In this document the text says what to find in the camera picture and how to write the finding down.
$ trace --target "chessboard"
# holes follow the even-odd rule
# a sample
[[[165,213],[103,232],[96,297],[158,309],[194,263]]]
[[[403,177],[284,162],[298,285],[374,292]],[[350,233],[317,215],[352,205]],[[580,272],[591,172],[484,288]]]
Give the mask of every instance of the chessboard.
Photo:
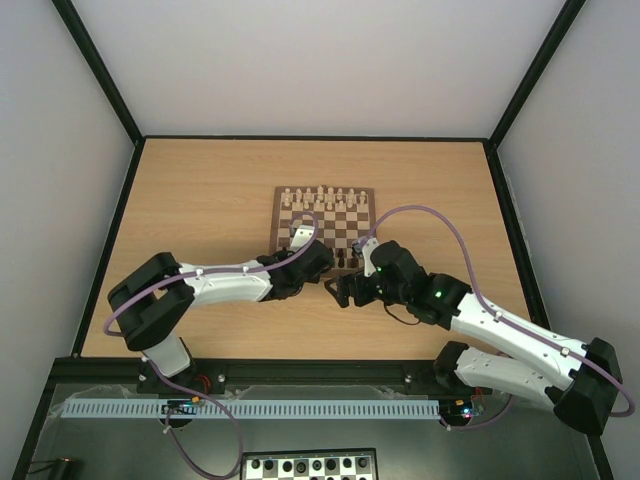
[[[378,480],[375,450],[245,453],[241,480]]]
[[[353,256],[351,245],[365,235],[376,221],[372,188],[345,186],[276,187],[271,220],[269,251],[288,248],[291,243],[289,224],[300,212],[309,211],[318,219],[318,236],[331,248],[336,260],[328,275],[364,268],[364,261]],[[294,221],[313,225],[308,217]]]

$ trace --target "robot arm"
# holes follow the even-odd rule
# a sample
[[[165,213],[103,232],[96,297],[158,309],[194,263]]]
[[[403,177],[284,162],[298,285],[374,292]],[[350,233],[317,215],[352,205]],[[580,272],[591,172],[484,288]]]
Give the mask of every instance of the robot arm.
[[[289,249],[260,256],[238,265],[201,266],[178,263],[170,253],[159,253],[111,290],[108,301],[115,312],[143,290],[159,281],[180,276],[179,281],[141,298],[117,317],[127,348],[144,355],[170,378],[192,366],[182,341],[172,333],[187,310],[229,301],[266,302],[297,295],[304,283],[318,283],[333,266],[332,251],[314,240],[296,260],[283,262],[311,238],[313,227],[301,226]]]
[[[579,358],[591,360],[620,381],[615,350],[607,342],[595,338],[585,344],[563,337],[483,297],[495,311],[495,315],[489,313],[469,285],[446,274],[427,273],[394,241],[380,244],[372,237],[362,246],[354,245],[354,253],[364,258],[364,270],[325,282],[341,307],[349,305],[350,297],[356,306],[375,300],[401,304],[421,322],[472,336],[512,357],[449,342],[434,365],[440,383],[489,387],[525,397],[553,409],[558,418],[580,432],[602,433],[618,391]],[[501,320],[502,316],[517,328]],[[527,333],[563,348],[552,348]]]

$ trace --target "white wall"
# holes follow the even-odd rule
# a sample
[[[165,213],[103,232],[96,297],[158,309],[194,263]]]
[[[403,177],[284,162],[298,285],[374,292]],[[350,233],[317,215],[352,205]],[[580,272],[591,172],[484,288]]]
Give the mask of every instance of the white wall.
[[[0,478],[10,478],[52,361],[70,353],[132,152],[48,0],[3,5],[0,137]]]
[[[638,2],[587,2],[500,153],[551,323],[611,342],[640,400],[638,18]],[[615,477],[637,478],[640,414],[603,441]]]
[[[144,134],[489,136],[563,0],[82,0]]]

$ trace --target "checkerboard pattern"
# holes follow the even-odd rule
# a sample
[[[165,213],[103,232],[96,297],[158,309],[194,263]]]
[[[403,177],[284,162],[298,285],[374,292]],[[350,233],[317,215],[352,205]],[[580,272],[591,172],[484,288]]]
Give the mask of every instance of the checkerboard pattern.
[[[306,192],[308,187],[287,186],[276,188],[271,229],[271,252],[276,249],[289,247],[291,243],[291,238],[289,237],[289,224],[291,219],[294,218],[296,214],[305,210],[304,203],[296,202],[293,194],[291,194],[292,201],[288,206],[285,206],[284,192],[286,188],[288,188],[290,192],[295,192],[297,189]],[[317,188],[318,187],[312,187],[311,190],[315,192]],[[342,205],[338,203],[333,204],[333,208],[328,210],[326,201],[317,201],[316,193],[312,194],[313,201],[308,203],[308,211],[313,212],[318,219],[319,231],[317,239],[333,250],[334,258],[336,259],[335,267],[329,272],[329,275],[364,268],[364,261],[353,257],[351,245],[359,237],[366,234],[376,221],[373,189],[362,187],[341,188],[343,192],[348,192],[351,188],[356,192],[358,199],[351,207],[348,207],[345,201]],[[365,202],[363,204],[360,203],[360,192],[365,192]],[[300,223],[313,225],[313,221],[307,217],[296,220],[294,226]],[[339,251],[341,251],[344,256],[343,267],[339,267],[338,265]]]
[[[242,480],[378,480],[375,453],[245,454]]]

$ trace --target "wooden table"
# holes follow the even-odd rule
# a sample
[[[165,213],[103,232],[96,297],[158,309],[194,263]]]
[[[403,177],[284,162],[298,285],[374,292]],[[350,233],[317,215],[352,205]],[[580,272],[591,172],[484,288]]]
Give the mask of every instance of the wooden table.
[[[216,265],[270,253],[274,187],[287,184],[374,188],[378,216],[407,204],[439,210],[464,236],[483,293],[528,318],[480,143],[150,139],[82,354],[137,355],[102,333],[106,294],[152,255]],[[468,282],[452,234],[426,213],[390,217],[378,238],[408,248],[427,271]],[[413,320],[400,306],[392,311]],[[440,327],[402,325],[379,303],[341,309],[322,284],[285,301],[191,310],[177,333],[194,357],[212,358],[433,359],[449,340],[482,346]]]

